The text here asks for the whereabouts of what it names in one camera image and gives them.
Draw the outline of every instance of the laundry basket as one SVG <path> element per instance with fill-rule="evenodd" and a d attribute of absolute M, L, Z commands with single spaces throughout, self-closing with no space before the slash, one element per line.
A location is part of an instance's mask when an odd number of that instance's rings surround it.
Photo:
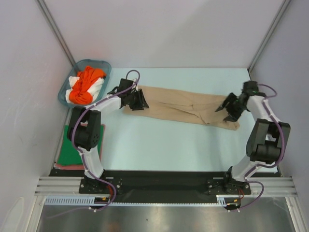
<path fill-rule="evenodd" d="M 63 83 L 63 85 L 62 85 L 62 87 L 61 87 L 61 89 L 58 93 L 58 99 L 63 105 L 65 105 L 69 108 L 73 108 L 73 107 L 78 105 L 78 104 L 68 103 L 66 101 L 66 91 L 68 89 L 70 89 L 69 77 L 70 76 L 76 76 L 77 72 L 83 71 L 87 65 L 89 65 L 93 68 L 103 69 L 104 72 L 106 73 L 106 77 L 104 78 L 104 83 L 102 85 L 102 88 L 101 88 L 97 98 L 90 104 L 93 104 L 93 103 L 99 101 L 103 97 L 103 94 L 105 92 L 108 80 L 110 78 L 110 73 L 111 73 L 111 70 L 112 70 L 111 65 L 108 62 L 105 62 L 103 60 L 83 59 L 83 60 L 78 61 L 74 65 L 74 67 L 72 68 L 71 72 L 67 76 L 66 80 L 64 81 L 64 83 Z"/>

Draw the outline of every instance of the work surface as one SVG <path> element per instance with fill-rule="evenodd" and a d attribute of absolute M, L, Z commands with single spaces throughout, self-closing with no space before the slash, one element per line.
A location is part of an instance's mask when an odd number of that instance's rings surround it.
<path fill-rule="evenodd" d="M 107 91 L 119 85 L 130 69 L 113 69 Z M 140 85 L 197 93 L 241 93 L 246 69 L 138 69 Z M 131 73 L 129 79 L 137 78 Z M 130 116 L 116 111 L 102 118 L 106 124 L 102 164 L 109 170 L 227 171 L 244 156 L 254 126 L 249 112 L 237 131 L 213 126 Z"/>

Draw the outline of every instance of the green towel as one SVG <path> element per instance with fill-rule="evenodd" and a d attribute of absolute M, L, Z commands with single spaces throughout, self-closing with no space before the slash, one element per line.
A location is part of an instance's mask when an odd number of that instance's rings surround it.
<path fill-rule="evenodd" d="M 57 164 L 61 166 L 82 165 L 83 164 L 82 159 L 78 151 L 73 147 L 72 142 L 69 139 L 67 139 L 68 128 L 69 128 L 68 125 L 64 127 L 63 141 Z M 99 156 L 100 156 L 103 134 L 104 134 L 104 125 L 101 125 L 100 140 L 98 142 Z"/>

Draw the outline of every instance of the beige pants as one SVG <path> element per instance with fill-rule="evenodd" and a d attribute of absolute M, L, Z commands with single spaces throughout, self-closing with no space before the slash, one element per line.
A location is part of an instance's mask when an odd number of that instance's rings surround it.
<path fill-rule="evenodd" d="M 124 109 L 125 114 L 208 124 L 230 130 L 239 128 L 238 122 L 223 121 L 227 116 L 225 109 L 215 112 L 226 96 L 147 86 L 139 88 L 143 90 L 149 109 L 131 111 L 127 106 Z"/>

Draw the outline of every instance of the orange cloth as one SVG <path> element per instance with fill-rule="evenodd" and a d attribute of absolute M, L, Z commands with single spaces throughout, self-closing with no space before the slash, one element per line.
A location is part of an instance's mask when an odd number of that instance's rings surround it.
<path fill-rule="evenodd" d="M 92 96 L 87 90 L 99 79 L 104 78 L 106 73 L 102 69 L 95 69 L 87 65 L 85 70 L 78 72 L 79 80 L 73 86 L 69 100 L 74 104 L 86 105 L 92 102 Z"/>

